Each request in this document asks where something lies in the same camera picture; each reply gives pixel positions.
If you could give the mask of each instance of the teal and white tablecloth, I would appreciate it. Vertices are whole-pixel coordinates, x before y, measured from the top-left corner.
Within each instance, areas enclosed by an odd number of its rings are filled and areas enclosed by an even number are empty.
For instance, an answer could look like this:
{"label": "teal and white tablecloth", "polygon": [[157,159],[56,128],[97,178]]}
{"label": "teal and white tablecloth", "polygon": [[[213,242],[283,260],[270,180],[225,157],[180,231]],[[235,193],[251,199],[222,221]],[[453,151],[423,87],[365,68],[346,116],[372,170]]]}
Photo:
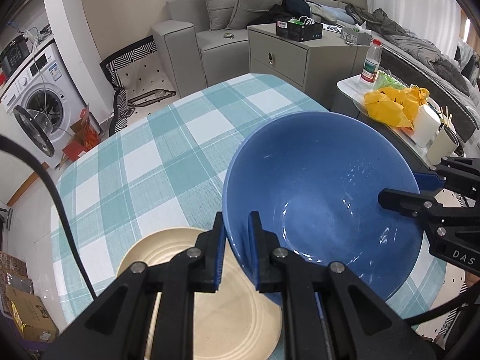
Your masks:
{"label": "teal and white tablecloth", "polygon": [[[225,173],[241,142],[271,119],[326,111],[279,78],[246,74],[177,100],[108,138],[69,166],[57,184],[97,293],[128,249],[166,227],[210,230],[222,209]],[[92,301],[52,208],[52,257],[67,322]],[[446,263],[424,238],[410,277],[388,304],[402,317],[433,304]]]}

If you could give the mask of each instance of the black box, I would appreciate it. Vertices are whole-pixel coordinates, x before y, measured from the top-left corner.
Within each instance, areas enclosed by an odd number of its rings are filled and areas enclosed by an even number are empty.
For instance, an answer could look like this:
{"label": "black box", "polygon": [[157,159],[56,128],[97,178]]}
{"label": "black box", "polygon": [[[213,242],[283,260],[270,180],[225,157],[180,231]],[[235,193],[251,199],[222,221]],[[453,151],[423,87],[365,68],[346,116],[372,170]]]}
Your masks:
{"label": "black box", "polygon": [[277,21],[277,36],[296,42],[312,41],[321,39],[323,25],[315,24],[294,24],[287,21]]}

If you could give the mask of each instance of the bottle label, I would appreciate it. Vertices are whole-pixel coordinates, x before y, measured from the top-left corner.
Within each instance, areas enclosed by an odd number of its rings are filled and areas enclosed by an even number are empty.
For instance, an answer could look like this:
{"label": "bottle label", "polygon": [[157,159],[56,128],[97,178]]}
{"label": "bottle label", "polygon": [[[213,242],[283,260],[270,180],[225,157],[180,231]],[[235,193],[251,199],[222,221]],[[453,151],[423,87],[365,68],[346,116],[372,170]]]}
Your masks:
{"label": "bottle label", "polygon": [[372,83],[377,78],[377,72],[378,72],[378,65],[374,64],[374,63],[370,62],[368,59],[366,59],[361,77],[365,81],[368,81],[369,83]]}

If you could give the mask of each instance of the beige plate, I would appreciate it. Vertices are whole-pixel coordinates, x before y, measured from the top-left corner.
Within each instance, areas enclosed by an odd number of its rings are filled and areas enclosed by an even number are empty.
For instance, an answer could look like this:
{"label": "beige plate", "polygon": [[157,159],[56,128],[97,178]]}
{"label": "beige plate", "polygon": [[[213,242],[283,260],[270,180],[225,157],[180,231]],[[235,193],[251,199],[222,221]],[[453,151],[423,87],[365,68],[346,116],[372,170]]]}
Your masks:
{"label": "beige plate", "polygon": [[[135,261],[165,263],[193,246],[203,230],[172,228],[148,235],[127,252],[117,276]],[[152,321],[155,321],[160,294]],[[215,294],[195,293],[193,358],[195,360],[265,360],[275,349],[282,328],[280,307],[255,291],[225,246],[222,282]],[[150,358],[155,323],[150,325],[145,357]]]}

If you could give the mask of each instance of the washing machine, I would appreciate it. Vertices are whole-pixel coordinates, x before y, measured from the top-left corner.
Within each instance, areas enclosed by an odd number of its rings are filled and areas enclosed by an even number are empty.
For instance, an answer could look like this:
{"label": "washing machine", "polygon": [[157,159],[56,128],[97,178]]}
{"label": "washing machine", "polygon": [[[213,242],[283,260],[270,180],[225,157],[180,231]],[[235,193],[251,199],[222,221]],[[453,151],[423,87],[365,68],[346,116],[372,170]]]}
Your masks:
{"label": "washing machine", "polygon": [[55,43],[47,45],[18,74],[2,103],[35,144],[37,150],[32,154],[51,168],[60,163],[62,149],[74,134],[70,126],[86,107]]}

